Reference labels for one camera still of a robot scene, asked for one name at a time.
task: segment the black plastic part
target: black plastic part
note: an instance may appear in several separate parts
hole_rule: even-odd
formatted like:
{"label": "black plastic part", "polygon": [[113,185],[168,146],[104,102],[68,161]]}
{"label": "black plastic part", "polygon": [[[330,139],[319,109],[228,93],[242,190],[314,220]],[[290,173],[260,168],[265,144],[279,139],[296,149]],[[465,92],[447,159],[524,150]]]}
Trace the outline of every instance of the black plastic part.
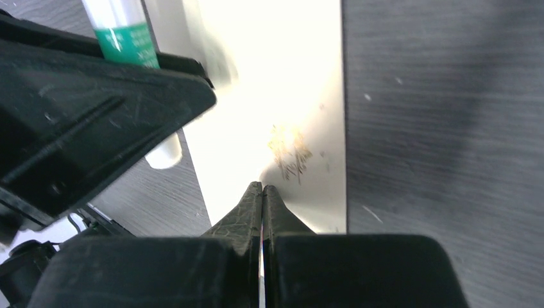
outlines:
{"label": "black plastic part", "polygon": [[4,15],[4,16],[13,18],[13,17],[11,16],[11,14],[9,14],[8,12],[6,12],[6,11],[4,11],[4,10],[0,10],[0,15]]}
{"label": "black plastic part", "polygon": [[281,234],[315,234],[286,206],[278,189],[272,185],[264,188],[262,197],[262,254],[264,259],[264,287],[266,306],[281,307],[276,268],[275,241]]}
{"label": "black plastic part", "polygon": [[56,250],[50,242],[27,241],[10,252],[0,265],[0,291],[10,307],[26,307],[42,272]]}
{"label": "black plastic part", "polygon": [[202,237],[228,241],[239,256],[240,284],[232,292],[245,307],[259,306],[259,253],[261,231],[262,185],[252,182],[238,205]]}
{"label": "black plastic part", "polygon": [[29,307],[229,307],[236,258],[217,239],[90,237],[58,252]]}
{"label": "black plastic part", "polygon": [[468,308],[448,256],[427,237],[280,236],[274,268],[272,307]]}
{"label": "black plastic part", "polygon": [[52,261],[30,307],[258,307],[261,205],[262,186],[253,182],[201,238],[78,235]]}
{"label": "black plastic part", "polygon": [[0,221],[40,230],[215,103],[200,77],[0,40]]}

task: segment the black cable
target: black cable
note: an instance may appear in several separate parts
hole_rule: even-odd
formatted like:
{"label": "black cable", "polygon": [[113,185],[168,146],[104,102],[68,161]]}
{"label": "black cable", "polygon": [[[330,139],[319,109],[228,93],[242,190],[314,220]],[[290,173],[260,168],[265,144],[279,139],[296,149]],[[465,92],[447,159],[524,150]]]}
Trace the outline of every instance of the black cable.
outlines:
{"label": "black cable", "polygon": [[81,233],[80,226],[78,226],[78,224],[74,221],[74,219],[70,217],[70,214],[68,214],[67,218],[68,218],[68,221],[70,221],[70,223],[72,224],[72,226],[74,226],[74,228],[78,231],[78,233]]}
{"label": "black cable", "polygon": [[92,221],[89,218],[86,218],[85,215],[83,215],[83,213],[80,212],[80,210],[76,210],[76,212],[73,212],[73,214],[76,214],[77,216],[81,218],[81,220],[83,221],[83,224],[85,225],[85,228],[90,228]]}

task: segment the green label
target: green label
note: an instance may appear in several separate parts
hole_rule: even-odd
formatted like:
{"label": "green label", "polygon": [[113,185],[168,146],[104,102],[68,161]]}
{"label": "green label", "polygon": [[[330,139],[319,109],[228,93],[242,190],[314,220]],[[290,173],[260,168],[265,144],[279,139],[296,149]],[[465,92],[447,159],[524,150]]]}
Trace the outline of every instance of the green label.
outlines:
{"label": "green label", "polygon": [[94,30],[107,60],[158,68],[157,54],[145,22]]}

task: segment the white cylinder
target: white cylinder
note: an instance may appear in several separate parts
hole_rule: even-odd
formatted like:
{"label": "white cylinder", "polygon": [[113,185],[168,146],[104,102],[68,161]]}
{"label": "white cylinder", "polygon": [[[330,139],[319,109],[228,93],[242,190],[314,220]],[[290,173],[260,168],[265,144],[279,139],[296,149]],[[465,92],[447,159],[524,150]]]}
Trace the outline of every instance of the white cylinder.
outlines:
{"label": "white cylinder", "polygon": [[191,37],[187,12],[182,0],[144,0],[144,2],[158,50],[161,53],[193,58],[202,63],[203,59]]}
{"label": "white cylinder", "polygon": [[182,159],[182,146],[178,134],[170,135],[146,155],[146,160],[153,169],[168,169]]}

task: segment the scratch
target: scratch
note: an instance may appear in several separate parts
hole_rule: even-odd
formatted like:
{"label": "scratch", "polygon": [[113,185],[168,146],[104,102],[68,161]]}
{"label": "scratch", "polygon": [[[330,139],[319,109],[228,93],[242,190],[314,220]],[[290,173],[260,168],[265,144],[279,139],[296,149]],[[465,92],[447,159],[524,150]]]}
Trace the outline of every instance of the scratch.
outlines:
{"label": "scratch", "polygon": [[200,247],[198,248],[198,252],[196,253],[196,256],[194,258],[194,263],[191,266],[191,269],[189,270],[187,276],[185,277],[185,282],[183,283],[183,286],[186,286],[189,283],[193,283],[194,274],[198,270],[200,263],[202,262],[202,257],[204,256],[204,252],[206,251],[206,243],[200,244]]}
{"label": "scratch", "polygon": [[121,125],[115,123],[114,120],[110,120],[110,123],[117,128],[121,128]]}
{"label": "scratch", "polygon": [[38,91],[38,95],[41,96],[41,97],[44,97],[44,95],[46,95],[47,92],[49,92],[50,90],[53,90],[55,88],[55,85],[53,84],[49,84],[49,85],[46,85],[45,87],[41,88],[39,91]]}
{"label": "scratch", "polygon": [[136,112],[134,114],[134,122],[138,121],[138,117],[140,116],[140,103],[136,105]]}
{"label": "scratch", "polygon": [[374,216],[374,218],[376,218],[379,222],[381,223],[384,223],[379,217],[378,215],[374,214],[374,212],[372,212],[369,208],[367,208],[365,205],[362,206],[367,212],[369,212],[370,214],[372,214],[372,216]]}
{"label": "scratch", "polygon": [[49,115],[47,112],[44,114],[44,117],[46,117],[46,119],[51,123],[51,124],[56,124],[58,122],[58,119],[54,118],[54,117],[51,117],[51,115]]}

